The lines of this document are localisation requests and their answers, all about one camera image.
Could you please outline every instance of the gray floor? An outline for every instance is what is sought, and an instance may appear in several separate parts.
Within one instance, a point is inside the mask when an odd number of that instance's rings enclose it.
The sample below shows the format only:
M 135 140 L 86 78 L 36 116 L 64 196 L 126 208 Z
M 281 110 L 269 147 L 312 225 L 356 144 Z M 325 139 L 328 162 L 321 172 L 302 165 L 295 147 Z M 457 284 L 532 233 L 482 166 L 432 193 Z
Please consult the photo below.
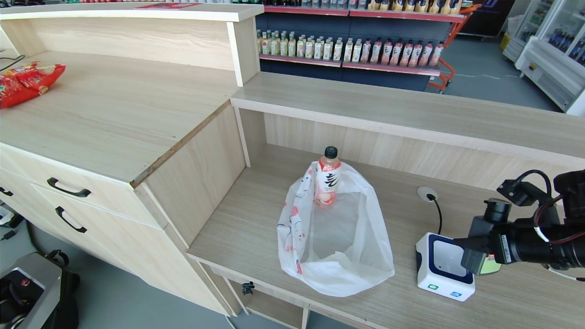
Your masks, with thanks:
M 446 95 L 522 105 L 560 112 L 530 79 L 520 79 L 513 62 L 505 59 L 500 39 L 458 36 L 443 52 L 443 59 L 456 71 Z M 427 92 L 438 92 L 427 87 Z
M 455 67 L 458 75 L 445 93 L 558 111 L 557 106 L 527 78 L 518 78 L 518 71 L 511 62 L 503 60 L 498 45 L 498 40 L 480 42 L 473 37 L 455 40 L 445 50 L 444 58 Z M 428 91 L 436 92 L 436 89 L 429 88 Z M 25 226 L 21 224 L 18 230 L 15 237 L 0 243 L 2 270 L 17 258 L 34 251 Z M 2 228 L 0 231 L 4 234 L 8 230 Z M 136 276 L 40 230 L 36 232 L 45 249 L 62 249 L 71 259 L 69 268 L 81 276 L 77 292 L 79 329 L 231 328 L 223 316 L 213 311 L 150 287 Z M 255 315 L 241 314 L 232 321 L 238 329 L 284 328 Z M 350 327 L 313 313 L 309 328 Z

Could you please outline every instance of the red shelf edge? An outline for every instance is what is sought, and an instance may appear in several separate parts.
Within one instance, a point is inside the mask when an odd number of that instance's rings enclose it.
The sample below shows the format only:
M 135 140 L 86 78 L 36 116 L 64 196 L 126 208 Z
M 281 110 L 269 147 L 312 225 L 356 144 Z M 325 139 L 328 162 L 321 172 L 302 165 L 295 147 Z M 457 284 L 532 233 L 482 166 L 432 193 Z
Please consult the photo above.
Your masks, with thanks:
M 264 12 L 279 12 L 279 13 L 304 13 L 306 15 L 326 15 L 326 16 L 348 16 L 349 10 L 343 9 L 312 9 L 304 7 L 289 7 L 289 6 L 264 6 Z
M 446 15 L 442 13 L 404 12 L 404 11 L 349 11 L 349 16 L 354 17 L 378 17 L 378 18 L 401 18 L 416 20 L 434 20 L 437 22 L 462 23 L 463 15 Z
M 412 67 L 404 67 L 404 66 L 390 66 L 390 65 L 381 65 L 381 64 L 363 64 L 363 63 L 353 63 L 353 62 L 343 62 L 341 64 L 342 67 L 346 68 L 360 68 L 362 70 L 374 70 L 374 71 L 385 71 L 385 72 L 395 72 L 395 73 L 407 73 L 407 74 L 417 74 L 420 76 L 433 76 L 438 77 L 441 74 L 441 71 L 435 68 L 412 68 Z
M 260 54 L 260 59 L 265 60 L 276 60 L 276 61 L 287 61 L 290 63 L 302 63 L 302 64 L 313 64 L 319 66 L 330 66 L 330 67 L 341 67 L 340 61 L 327 61 L 327 60 L 320 60 L 320 59 L 305 59 L 299 57 L 287 57 L 287 56 L 280 56 L 280 55 L 265 55 Z

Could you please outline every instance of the plastic bag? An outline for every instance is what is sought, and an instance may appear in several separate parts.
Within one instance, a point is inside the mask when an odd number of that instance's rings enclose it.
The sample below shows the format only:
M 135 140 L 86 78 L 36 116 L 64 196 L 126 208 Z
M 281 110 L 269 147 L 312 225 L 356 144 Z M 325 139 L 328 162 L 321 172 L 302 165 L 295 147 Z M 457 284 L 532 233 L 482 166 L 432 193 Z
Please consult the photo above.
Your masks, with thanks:
M 277 228 L 280 266 L 322 294 L 351 296 L 394 275 L 390 240 L 374 188 L 347 163 L 335 203 L 314 203 L 316 164 L 288 190 Z

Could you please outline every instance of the gray machine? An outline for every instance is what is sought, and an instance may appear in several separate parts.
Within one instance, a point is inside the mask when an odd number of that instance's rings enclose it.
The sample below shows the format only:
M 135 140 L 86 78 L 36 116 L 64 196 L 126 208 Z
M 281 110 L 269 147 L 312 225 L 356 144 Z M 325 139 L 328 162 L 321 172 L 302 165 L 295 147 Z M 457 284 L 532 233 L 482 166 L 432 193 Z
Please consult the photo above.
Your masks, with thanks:
M 79 323 L 73 293 L 79 275 L 63 269 L 67 256 L 53 251 L 46 256 L 30 253 L 2 272 L 0 329 L 75 329 Z

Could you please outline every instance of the display fridge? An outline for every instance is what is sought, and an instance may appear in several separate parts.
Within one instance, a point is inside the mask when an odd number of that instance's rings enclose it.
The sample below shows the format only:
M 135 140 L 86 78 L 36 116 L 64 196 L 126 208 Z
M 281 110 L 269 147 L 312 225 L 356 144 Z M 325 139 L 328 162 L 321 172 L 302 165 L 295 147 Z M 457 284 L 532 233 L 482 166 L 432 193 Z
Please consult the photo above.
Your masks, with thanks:
M 541 26 L 550 19 L 560 0 L 531 0 L 524 13 L 524 18 L 504 49 L 504 56 L 516 62 L 526 46 L 528 38 L 537 35 Z
M 515 66 L 563 112 L 585 116 L 585 0 L 555 2 Z

